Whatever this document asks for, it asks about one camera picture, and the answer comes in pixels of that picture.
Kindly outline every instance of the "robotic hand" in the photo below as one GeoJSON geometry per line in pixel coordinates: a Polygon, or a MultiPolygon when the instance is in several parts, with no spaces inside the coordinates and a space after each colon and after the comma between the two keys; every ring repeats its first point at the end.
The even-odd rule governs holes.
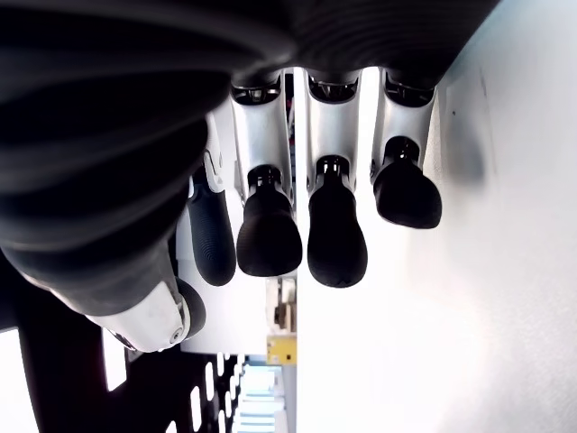
{"type": "Polygon", "coordinates": [[[151,352],[192,336],[205,308],[174,276],[167,240],[188,206],[201,274],[214,285],[232,278],[219,151],[206,149],[206,115],[232,82],[239,267],[256,276],[296,269],[302,243],[279,71],[303,66],[308,265],[323,284],[358,282],[367,266],[353,194],[359,71],[383,67],[371,162],[377,210],[395,224],[433,228],[442,205],[423,161],[435,86],[497,0],[394,3],[3,2],[6,258],[131,348],[151,352]]]}

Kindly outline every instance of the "black rubber pad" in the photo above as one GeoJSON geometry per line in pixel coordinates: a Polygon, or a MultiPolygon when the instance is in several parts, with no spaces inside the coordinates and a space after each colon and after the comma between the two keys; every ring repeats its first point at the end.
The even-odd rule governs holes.
{"type": "Polygon", "coordinates": [[[246,200],[236,255],[241,270],[257,277],[282,275],[300,265],[303,247],[289,200],[273,187],[260,187],[246,200]]]}
{"type": "Polygon", "coordinates": [[[435,184],[410,162],[393,162],[375,180],[373,192],[379,215],[394,224],[435,228],[443,204],[435,184]]]}
{"type": "Polygon", "coordinates": [[[327,178],[308,203],[308,268],[330,287],[353,286],[367,269],[367,245],[356,216],[353,193],[340,180],[327,178]]]}

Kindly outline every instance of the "yellow label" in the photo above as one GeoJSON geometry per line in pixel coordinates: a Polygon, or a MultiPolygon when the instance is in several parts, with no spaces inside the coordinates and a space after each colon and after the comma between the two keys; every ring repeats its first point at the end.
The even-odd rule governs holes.
{"type": "Polygon", "coordinates": [[[297,363],[296,336],[268,336],[267,364],[295,365],[297,363]]]}

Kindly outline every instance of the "screw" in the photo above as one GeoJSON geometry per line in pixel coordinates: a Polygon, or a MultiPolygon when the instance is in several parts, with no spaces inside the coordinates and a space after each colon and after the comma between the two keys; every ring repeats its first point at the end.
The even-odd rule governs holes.
{"type": "Polygon", "coordinates": [[[172,334],[172,337],[170,338],[170,343],[174,344],[174,342],[176,342],[180,336],[182,335],[182,331],[184,329],[182,329],[181,327],[179,329],[177,329],[176,331],[174,331],[174,334],[172,334]]]}

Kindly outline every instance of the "white wall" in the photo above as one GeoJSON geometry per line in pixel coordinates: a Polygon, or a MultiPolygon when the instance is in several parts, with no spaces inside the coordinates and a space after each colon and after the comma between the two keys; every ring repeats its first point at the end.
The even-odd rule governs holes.
{"type": "MultiPolygon", "coordinates": [[[[577,431],[577,3],[504,0],[445,76],[434,231],[377,216],[375,82],[366,71],[367,274],[331,290],[299,268],[298,432],[577,431]]],[[[299,224],[306,239],[304,206],[299,224]]]]}

